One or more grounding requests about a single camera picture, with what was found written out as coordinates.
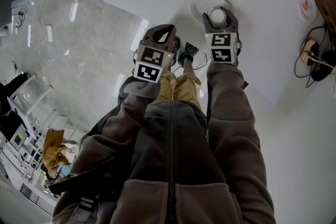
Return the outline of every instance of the khaki pants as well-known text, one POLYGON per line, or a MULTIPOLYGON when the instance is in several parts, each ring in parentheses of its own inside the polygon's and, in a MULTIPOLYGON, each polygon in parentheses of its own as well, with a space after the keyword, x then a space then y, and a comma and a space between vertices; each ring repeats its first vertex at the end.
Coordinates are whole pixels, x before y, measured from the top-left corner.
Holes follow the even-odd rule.
POLYGON ((200 94, 202 83, 195 74, 186 73, 176 78, 174 73, 166 71, 160 78, 160 83, 159 96, 153 103, 182 100, 201 108, 197 97, 200 94))

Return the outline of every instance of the white table top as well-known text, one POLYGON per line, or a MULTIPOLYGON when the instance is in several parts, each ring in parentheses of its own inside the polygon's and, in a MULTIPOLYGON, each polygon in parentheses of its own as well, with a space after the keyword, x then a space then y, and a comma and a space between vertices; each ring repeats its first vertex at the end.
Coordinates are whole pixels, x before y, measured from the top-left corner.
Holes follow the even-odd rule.
MULTIPOLYGON (((192 17, 190 0, 104 1, 155 24, 174 23, 182 41, 206 51, 205 30, 192 17)), ((239 21, 243 43, 239 68, 245 80, 272 103, 284 110, 291 109, 306 95, 306 81, 293 74, 294 61, 309 29, 323 25, 321 14, 318 12, 316 20, 307 24, 299 14, 298 0, 227 1, 239 21)))

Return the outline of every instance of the jacket zipper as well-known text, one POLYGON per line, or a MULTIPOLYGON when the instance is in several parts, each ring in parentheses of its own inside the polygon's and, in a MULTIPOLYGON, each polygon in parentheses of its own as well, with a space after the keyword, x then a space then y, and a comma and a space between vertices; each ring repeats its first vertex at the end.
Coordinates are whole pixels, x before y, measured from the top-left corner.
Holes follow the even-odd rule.
POLYGON ((174 183, 174 126, 172 120, 173 101, 170 101, 170 134, 169 134, 169 185, 166 224, 177 223, 176 219, 176 199, 174 183))

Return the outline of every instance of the black shoe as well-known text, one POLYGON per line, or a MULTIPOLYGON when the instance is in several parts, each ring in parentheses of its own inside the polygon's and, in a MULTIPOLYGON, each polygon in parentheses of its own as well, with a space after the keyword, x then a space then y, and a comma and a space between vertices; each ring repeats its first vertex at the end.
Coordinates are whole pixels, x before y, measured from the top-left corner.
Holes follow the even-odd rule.
POLYGON ((191 45, 190 43, 186 43, 184 53, 182 53, 179 57, 179 64, 184 67, 184 59, 187 58, 191 63, 194 61, 194 56, 198 53, 199 49, 195 46, 191 45))
POLYGON ((177 51, 180 49, 180 45, 181 45, 181 40, 179 37, 175 37, 174 39, 174 47, 173 47, 173 51, 172 53, 174 54, 174 57, 172 59, 172 66, 174 66, 176 64, 176 60, 177 60, 177 51))

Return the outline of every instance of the marble floor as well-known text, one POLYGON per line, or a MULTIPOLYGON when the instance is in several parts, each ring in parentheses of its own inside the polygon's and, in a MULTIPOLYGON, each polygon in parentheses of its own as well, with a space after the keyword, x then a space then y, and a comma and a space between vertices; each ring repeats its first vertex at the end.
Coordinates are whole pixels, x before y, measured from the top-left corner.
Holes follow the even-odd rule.
MULTIPOLYGON (((22 27, 17 34, 13 30, 1 39, 0 80, 10 81, 15 76, 12 61, 19 71, 36 73, 31 97, 49 84, 53 87, 43 100, 47 107, 43 114, 54 108, 69 115, 73 126, 88 131, 116 106, 118 89, 133 69, 133 51, 146 28, 153 25, 102 0, 44 0, 39 18, 43 25, 52 25, 54 32, 50 48, 54 59, 45 62, 38 51, 38 42, 47 36, 47 29, 37 19, 40 4, 41 0, 36 0, 33 5, 19 7, 17 11, 26 15, 22 27)), ((51 59, 49 45, 48 39, 39 44, 46 60, 51 59)), ((201 51, 194 67, 204 64, 201 51)), ((197 74, 204 76, 204 70, 197 70, 197 74)))

